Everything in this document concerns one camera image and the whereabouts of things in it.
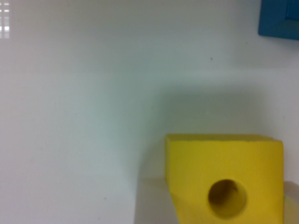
white background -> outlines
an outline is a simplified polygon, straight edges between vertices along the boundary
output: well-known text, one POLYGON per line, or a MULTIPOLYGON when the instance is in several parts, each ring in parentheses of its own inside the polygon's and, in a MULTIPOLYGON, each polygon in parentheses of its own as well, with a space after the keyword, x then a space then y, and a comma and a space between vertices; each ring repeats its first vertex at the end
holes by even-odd
POLYGON ((167 133, 275 137, 299 183, 299 42, 258 36, 260 4, 10 0, 0 223, 135 223, 167 133))

